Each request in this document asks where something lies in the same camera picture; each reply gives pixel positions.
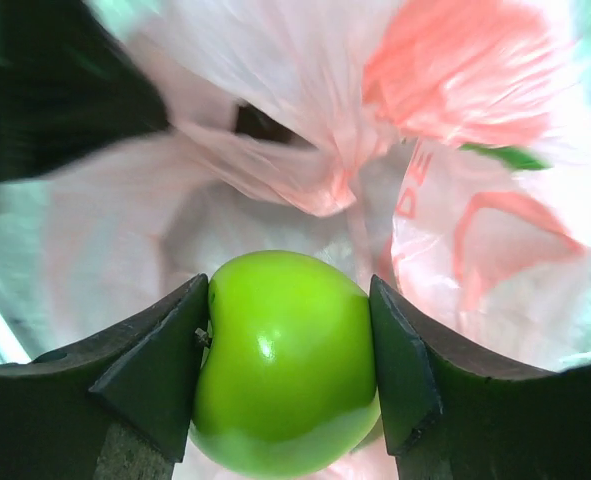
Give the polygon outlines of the green apple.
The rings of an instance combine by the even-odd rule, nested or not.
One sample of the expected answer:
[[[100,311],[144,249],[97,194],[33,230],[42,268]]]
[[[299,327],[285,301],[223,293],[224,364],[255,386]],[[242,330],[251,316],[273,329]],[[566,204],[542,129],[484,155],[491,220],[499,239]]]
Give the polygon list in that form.
[[[190,437],[251,478],[319,471],[379,414],[367,294],[335,267],[287,251],[234,258],[211,277],[209,352]]]

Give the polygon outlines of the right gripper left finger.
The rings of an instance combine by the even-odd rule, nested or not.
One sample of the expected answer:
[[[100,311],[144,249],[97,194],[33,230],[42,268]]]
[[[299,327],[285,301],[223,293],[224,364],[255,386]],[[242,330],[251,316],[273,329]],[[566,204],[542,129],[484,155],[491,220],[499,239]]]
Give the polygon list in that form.
[[[168,479],[184,457],[208,322],[198,275],[27,364],[0,365],[0,479]]]

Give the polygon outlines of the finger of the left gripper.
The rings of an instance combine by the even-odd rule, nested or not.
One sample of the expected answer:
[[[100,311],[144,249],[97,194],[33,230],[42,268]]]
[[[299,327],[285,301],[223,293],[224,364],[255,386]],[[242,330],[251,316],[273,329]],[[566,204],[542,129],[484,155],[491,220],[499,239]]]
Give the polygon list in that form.
[[[83,1],[0,1],[0,183],[168,129],[149,79]]]

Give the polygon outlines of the pink plastic bag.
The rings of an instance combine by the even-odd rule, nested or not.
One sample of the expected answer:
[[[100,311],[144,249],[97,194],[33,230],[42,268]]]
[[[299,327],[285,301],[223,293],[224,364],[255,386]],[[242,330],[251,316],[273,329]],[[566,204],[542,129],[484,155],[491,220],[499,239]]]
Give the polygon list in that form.
[[[591,363],[591,112],[564,1],[83,1],[166,130],[0,183],[0,365],[259,251],[378,277],[497,354]],[[402,479],[379,414],[287,479]]]

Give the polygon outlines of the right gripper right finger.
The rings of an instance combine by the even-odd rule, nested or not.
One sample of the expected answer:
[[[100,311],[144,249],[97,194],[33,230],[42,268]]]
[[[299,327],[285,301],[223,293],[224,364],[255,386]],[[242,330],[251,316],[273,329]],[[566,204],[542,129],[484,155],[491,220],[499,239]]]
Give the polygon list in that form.
[[[400,478],[591,480],[591,363],[553,373],[497,354],[378,277],[369,306]]]

